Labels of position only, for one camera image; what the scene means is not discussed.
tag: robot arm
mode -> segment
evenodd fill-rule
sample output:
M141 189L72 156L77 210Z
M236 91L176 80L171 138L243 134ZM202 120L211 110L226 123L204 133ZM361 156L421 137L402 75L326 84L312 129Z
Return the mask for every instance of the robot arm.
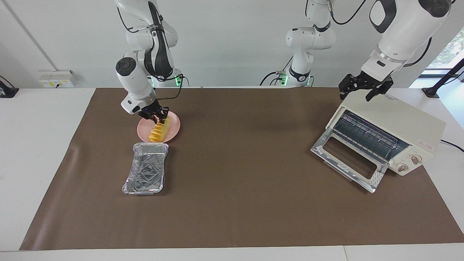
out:
M385 94L393 85L391 75L440 28L450 8L451 0L376 0L370 20L382 39L360 75L349 74L339 84L340 98L359 89L371 90L367 101Z
M306 13L313 26L294 28L286 37L287 46L293 51L293 62L285 72L288 76L287 85L291 86L307 85L314 62L310 50L329 49L335 43L327 0L310 0Z
M147 23L127 28L126 38L137 51L128 52L116 65L116 72L128 95L121 106L129 114L163 123L169 108L161 107L147 77L156 87L178 86L180 70L174 67L170 47L177 45L177 32L159 13L156 0L115 0L117 7Z

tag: aluminum foil tray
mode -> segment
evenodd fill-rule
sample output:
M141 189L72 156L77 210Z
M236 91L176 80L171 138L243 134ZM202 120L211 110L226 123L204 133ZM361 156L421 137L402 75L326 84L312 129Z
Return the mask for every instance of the aluminum foil tray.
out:
M125 194L152 195L164 185L164 160L169 146L163 143L137 143L129 177L122 187Z

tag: wall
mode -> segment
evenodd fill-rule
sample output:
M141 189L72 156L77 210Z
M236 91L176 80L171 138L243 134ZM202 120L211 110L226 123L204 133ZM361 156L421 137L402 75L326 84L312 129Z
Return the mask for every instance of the wall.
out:
M73 70L79 87L121 86L114 66L130 46L113 0L2 2L11 7L58 69ZM158 2L164 18L179 33L179 44L172 49L176 67L195 86L258 85L291 57L285 44L287 31L311 26L304 16L304 0ZM347 19L360 2L338 1L334 7L338 20ZM332 49L313 52L315 85L337 86L346 74L359 73L380 39L368 18L373 2L368 0L351 23L333 25L337 42ZM3 5L0 9L7 13ZM396 87L408 87L464 27L463 12L464 2L457 1L424 60L395 75ZM126 19L132 26L139 23ZM0 73L19 87L39 87L37 71L52 65L11 14L2 15L0 22L7 23L0 28Z

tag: black stand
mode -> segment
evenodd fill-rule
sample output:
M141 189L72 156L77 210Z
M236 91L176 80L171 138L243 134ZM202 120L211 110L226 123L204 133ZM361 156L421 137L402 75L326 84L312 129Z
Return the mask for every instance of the black stand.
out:
M0 98L13 98L19 91L18 88L10 88L0 81Z
M453 69L451 69L449 73L443 76L443 78L441 78L441 80L437 82L437 84L435 84L432 88L422 88L422 91L429 98L440 98L440 96L437 94L437 91L463 67L464 59L462 59Z

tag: white table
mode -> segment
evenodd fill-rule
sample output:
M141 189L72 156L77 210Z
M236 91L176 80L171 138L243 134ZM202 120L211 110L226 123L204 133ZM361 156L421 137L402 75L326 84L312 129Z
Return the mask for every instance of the white table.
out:
M0 260L464 260L464 243L17 252L94 91L23 89L14 99L0 100ZM390 94L444 120L443 139L464 144L464 130L440 100L415 89ZM425 168L464 231L464 154L441 144Z

